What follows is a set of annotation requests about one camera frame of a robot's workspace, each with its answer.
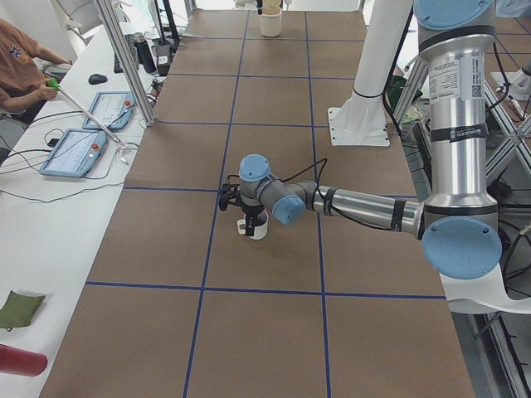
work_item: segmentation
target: person's hand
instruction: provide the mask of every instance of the person's hand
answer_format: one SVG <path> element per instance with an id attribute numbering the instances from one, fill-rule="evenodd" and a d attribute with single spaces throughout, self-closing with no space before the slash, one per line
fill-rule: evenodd
<path id="1" fill-rule="evenodd" d="M 57 91 L 55 91 L 54 89 L 46 85 L 47 81 L 48 80 L 46 80 L 44 83 L 41 83 L 39 88 L 36 90 L 37 98 L 39 100 L 48 101 L 48 100 L 55 98 L 57 95 Z"/>

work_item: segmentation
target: green handle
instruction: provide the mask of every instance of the green handle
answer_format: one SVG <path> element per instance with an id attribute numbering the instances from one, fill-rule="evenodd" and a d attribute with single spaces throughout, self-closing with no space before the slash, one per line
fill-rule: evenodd
<path id="1" fill-rule="evenodd" d="M 55 78 L 51 78 L 48 80 L 48 82 L 46 83 L 46 85 L 48 87 L 51 87 L 52 89 L 54 89 L 55 91 L 59 91 L 61 89 L 61 87 L 59 86 L 59 83 L 57 83 L 57 80 Z"/>

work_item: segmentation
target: red cylinder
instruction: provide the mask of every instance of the red cylinder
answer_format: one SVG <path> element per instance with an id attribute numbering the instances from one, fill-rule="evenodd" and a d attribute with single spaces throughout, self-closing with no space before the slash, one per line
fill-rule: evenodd
<path id="1" fill-rule="evenodd" d="M 20 376 L 37 376 L 48 365 L 45 355 L 0 344 L 0 372 Z"/>

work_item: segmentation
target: white cup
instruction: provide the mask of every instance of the white cup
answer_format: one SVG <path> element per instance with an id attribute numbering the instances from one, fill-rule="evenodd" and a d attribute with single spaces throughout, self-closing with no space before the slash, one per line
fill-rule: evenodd
<path id="1" fill-rule="evenodd" d="M 277 37 L 282 30 L 282 8 L 264 7 L 260 15 L 260 33 L 265 37 Z"/>
<path id="2" fill-rule="evenodd" d="M 269 224 L 269 216 L 267 215 L 267 211 L 263 211 L 258 215 L 256 224 L 255 234 L 253 236 L 249 236 L 249 238 L 253 240 L 260 240 L 267 235 L 267 225 Z M 244 235 L 246 233 L 246 219 L 242 218 L 241 220 L 238 220 L 236 225 L 238 227 L 238 233 L 240 235 Z"/>

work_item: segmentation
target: blue joint cap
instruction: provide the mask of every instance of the blue joint cap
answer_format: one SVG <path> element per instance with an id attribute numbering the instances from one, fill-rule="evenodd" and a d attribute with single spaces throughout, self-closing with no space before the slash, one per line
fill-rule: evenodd
<path id="1" fill-rule="evenodd" d="M 422 237 L 424 255 L 433 268 L 455 279 L 476 279 L 499 262 L 501 241 L 485 222 L 450 216 L 431 224 Z"/>
<path id="2" fill-rule="evenodd" d="M 240 178 L 245 182 L 257 182 L 269 176 L 269 161 L 262 155 L 245 156 L 240 162 Z"/>
<path id="3" fill-rule="evenodd" d="M 296 222 L 300 215 L 304 213 L 306 206 L 297 195 L 283 197 L 273 206 L 273 217 L 285 226 Z"/>
<path id="4" fill-rule="evenodd" d="M 426 29 L 448 31 L 468 25 L 493 3 L 494 0 L 415 0 L 413 11 Z"/>

